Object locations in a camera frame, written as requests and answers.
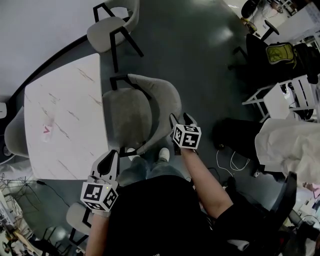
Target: black t-shirt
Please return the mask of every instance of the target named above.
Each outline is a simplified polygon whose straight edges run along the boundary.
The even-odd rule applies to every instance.
[[[228,240],[252,240],[249,219],[233,205],[212,231],[188,181],[155,177],[123,188],[112,207],[105,255],[225,255]]]

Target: white cable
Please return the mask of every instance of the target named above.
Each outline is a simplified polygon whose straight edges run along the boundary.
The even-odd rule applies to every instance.
[[[218,162],[218,153],[219,153],[219,151],[220,151],[220,150],[218,150],[218,151],[216,152],[216,164],[217,164],[217,166],[218,166],[220,169],[226,170],[226,171],[231,175],[231,177],[233,177],[233,174],[232,174],[228,169],[223,168],[223,167],[221,167],[221,166],[219,165],[219,162]]]
[[[234,158],[235,153],[236,153],[236,152],[233,152],[233,154],[232,154],[232,156],[231,156],[231,158],[230,158],[230,168],[231,168],[232,170],[234,170],[234,171],[242,171],[244,168],[247,167],[247,165],[248,165],[249,162],[250,162],[250,159],[248,158],[248,160],[246,161],[244,167],[241,168],[241,169],[239,169],[239,168],[234,164],[234,162],[233,162],[233,158]]]

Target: jeans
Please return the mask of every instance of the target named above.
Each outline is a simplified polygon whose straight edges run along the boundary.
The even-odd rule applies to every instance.
[[[150,171],[147,161],[138,156],[132,160],[131,166],[128,169],[123,170],[119,174],[117,181],[121,187],[125,187],[135,182],[162,175],[175,175],[185,179],[180,171],[170,166],[164,158],[159,158],[159,160],[153,164],[152,170]]]

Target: white sneaker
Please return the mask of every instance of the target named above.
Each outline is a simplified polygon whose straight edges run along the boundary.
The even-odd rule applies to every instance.
[[[126,151],[127,153],[133,152],[135,151],[135,149],[133,147],[128,148],[128,150]],[[132,161],[135,158],[139,158],[139,155],[129,155],[128,158],[130,159],[130,161]]]
[[[169,162],[170,159],[170,151],[166,147],[161,148],[159,152],[159,159],[165,159],[167,162]]]

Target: marble tabletop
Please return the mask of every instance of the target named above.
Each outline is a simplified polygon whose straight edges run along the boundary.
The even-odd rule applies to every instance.
[[[39,179],[86,180],[107,152],[100,56],[93,54],[40,77],[25,88],[25,134]]]

